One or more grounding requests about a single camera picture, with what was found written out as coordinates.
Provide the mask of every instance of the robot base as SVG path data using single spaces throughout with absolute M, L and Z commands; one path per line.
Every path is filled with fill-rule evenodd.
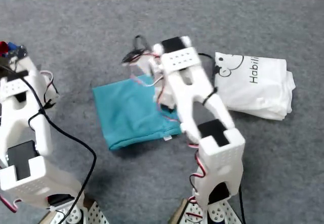
M 105 215 L 101 212 L 97 202 L 94 202 L 93 205 L 88 210 L 87 208 L 81 209 L 82 220 L 80 220 L 77 224 L 109 224 Z M 79 219 L 78 212 L 72 211 L 71 215 L 68 216 L 63 222 L 63 224 L 74 223 L 73 219 Z M 57 224 L 63 219 L 63 214 L 57 212 L 51 222 L 49 224 Z
M 212 220 L 212 224 L 241 224 L 241 221 L 237 217 L 234 210 L 231 208 L 227 201 L 221 201 L 219 203 L 209 205 L 209 217 Z M 178 224 L 207 224 L 207 216 L 202 216 L 202 209 L 197 204 L 187 203 L 182 216 L 180 217 Z

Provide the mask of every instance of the gray carpet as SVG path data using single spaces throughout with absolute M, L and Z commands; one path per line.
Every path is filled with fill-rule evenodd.
M 185 136 L 109 152 L 92 87 L 128 77 L 120 60 L 136 34 L 151 43 L 189 35 L 199 52 L 285 58 L 297 88 L 280 121 L 232 113 L 247 143 L 242 189 L 248 224 L 324 222 L 324 0 L 0 0 L 1 40 L 22 43 L 55 73 L 53 121 L 88 142 L 98 163 L 87 193 L 112 224 L 166 223 L 190 196 L 194 150 Z M 209 76 L 212 63 L 204 61 Z M 207 113 L 195 112 L 198 122 Z M 52 131 L 51 160 L 83 180 L 91 155 Z M 238 197 L 231 199 L 239 214 Z M 1 223 L 45 212 L 0 205 Z

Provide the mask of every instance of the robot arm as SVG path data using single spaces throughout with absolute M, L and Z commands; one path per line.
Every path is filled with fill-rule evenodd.
M 193 192 L 199 206 L 207 211 L 208 205 L 238 193 L 245 140 L 209 82 L 189 37 L 162 41 L 153 46 L 153 53 L 159 60 L 140 59 L 138 65 L 154 78 L 164 75 L 164 81 L 155 86 L 155 94 L 159 95 L 164 85 L 161 103 L 171 109 L 177 106 L 182 131 L 198 144 L 197 158 L 204 169 L 198 168 L 199 177 L 193 175 Z M 211 111 L 215 120 L 197 126 L 192 116 L 195 101 Z
M 0 184 L 3 191 L 23 202 L 44 209 L 62 209 L 71 205 L 81 184 L 71 174 L 61 171 L 46 160 L 53 150 L 50 126 L 40 110 L 31 89 L 34 88 L 42 105 L 57 97 L 52 78 L 37 70 L 24 47 L 10 54 L 9 65 L 16 73 L 0 80 L 2 123 L 0 126 Z M 29 127 L 35 132 L 35 142 L 20 142 Z M 78 204 L 82 206 L 83 194 Z

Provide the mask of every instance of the white plastic bag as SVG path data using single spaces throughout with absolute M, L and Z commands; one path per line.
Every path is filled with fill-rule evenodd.
M 293 75 L 286 60 L 215 53 L 215 86 L 229 110 L 283 120 L 291 113 Z

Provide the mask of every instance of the teal cloth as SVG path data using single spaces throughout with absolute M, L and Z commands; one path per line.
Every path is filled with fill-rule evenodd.
M 152 79 L 139 77 L 147 84 Z M 181 133 L 178 122 L 169 121 L 153 101 L 154 87 L 139 85 L 131 79 L 93 89 L 102 133 L 110 150 L 130 144 L 160 139 Z M 163 111 L 170 118 L 177 112 Z

